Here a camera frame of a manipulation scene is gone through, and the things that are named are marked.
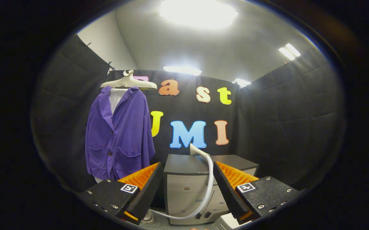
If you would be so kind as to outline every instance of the white hanger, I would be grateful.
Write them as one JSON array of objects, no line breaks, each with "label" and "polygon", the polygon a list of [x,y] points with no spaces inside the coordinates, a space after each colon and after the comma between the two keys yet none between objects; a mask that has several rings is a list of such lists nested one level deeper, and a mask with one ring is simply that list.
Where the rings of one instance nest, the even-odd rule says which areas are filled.
[{"label": "white hanger", "polygon": [[101,85],[101,88],[110,86],[112,88],[121,88],[127,89],[130,87],[138,87],[140,90],[157,90],[158,87],[155,83],[150,81],[136,80],[133,78],[133,70],[129,70],[129,73],[126,70],[123,72],[123,76],[119,80],[113,80],[105,82]]}]

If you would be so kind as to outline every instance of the letter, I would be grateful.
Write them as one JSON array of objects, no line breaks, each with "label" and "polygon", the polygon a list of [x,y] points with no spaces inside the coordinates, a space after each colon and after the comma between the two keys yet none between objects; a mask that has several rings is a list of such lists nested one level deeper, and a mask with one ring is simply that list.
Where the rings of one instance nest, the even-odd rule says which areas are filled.
[{"label": "letter", "polygon": [[217,145],[225,145],[229,143],[226,135],[227,121],[215,121],[214,124],[217,126]]},{"label": "letter", "polygon": [[151,115],[153,117],[152,122],[152,137],[156,136],[159,133],[160,129],[160,118],[163,116],[163,112],[160,111],[152,111]]},{"label": "letter", "polygon": [[196,98],[198,101],[200,102],[205,102],[208,103],[210,102],[210,91],[209,89],[203,87],[203,86],[199,86],[196,88]]},{"label": "letter", "polygon": [[204,127],[206,122],[196,121],[193,123],[189,131],[187,131],[185,124],[182,121],[172,121],[170,125],[173,127],[173,140],[169,145],[173,149],[181,148],[182,145],[179,142],[179,138],[185,148],[190,144],[193,139],[193,145],[199,149],[203,149],[207,146],[204,139]]},{"label": "letter", "polygon": [[227,95],[231,95],[232,92],[228,91],[226,87],[218,89],[217,92],[220,93],[221,103],[225,105],[230,105],[232,103],[232,101],[227,98]]},{"label": "letter", "polygon": [[133,79],[140,81],[149,81],[149,77],[147,76],[133,76]]},{"label": "letter", "polygon": [[161,83],[162,87],[159,88],[159,93],[161,95],[172,95],[175,96],[179,94],[179,83],[176,80],[164,80]]}]

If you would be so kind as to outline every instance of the hanger hook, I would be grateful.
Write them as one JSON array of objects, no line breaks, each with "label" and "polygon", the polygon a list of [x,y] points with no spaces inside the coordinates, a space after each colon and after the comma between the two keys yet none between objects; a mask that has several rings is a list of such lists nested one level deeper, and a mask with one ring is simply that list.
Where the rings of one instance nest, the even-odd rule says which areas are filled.
[{"label": "hanger hook", "polygon": [[129,73],[127,73],[127,72],[126,72],[126,70],[123,72],[123,75],[124,75],[125,77],[127,77],[127,76],[129,76],[129,75],[131,75],[131,74],[133,74],[133,70],[129,70]]}]

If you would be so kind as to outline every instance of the purple jacket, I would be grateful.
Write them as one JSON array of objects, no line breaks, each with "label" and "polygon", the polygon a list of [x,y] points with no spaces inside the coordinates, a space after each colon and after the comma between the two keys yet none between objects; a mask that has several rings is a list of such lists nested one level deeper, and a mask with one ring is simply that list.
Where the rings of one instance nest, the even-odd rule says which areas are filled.
[{"label": "purple jacket", "polygon": [[110,86],[91,106],[85,135],[88,173],[99,179],[121,179],[149,166],[155,155],[151,120],[145,95],[128,89],[112,115]]}]

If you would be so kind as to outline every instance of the ceiling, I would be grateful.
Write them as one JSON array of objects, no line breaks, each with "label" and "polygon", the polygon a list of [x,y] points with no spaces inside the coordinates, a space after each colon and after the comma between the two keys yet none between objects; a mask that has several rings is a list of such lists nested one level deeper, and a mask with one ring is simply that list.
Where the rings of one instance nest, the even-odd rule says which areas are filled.
[{"label": "ceiling", "polygon": [[134,0],[115,11],[123,40],[141,70],[191,66],[201,75],[257,80],[290,61],[287,43],[304,53],[314,44],[277,14],[244,0],[220,0],[238,12],[224,29],[198,29],[160,17],[161,0]]}]

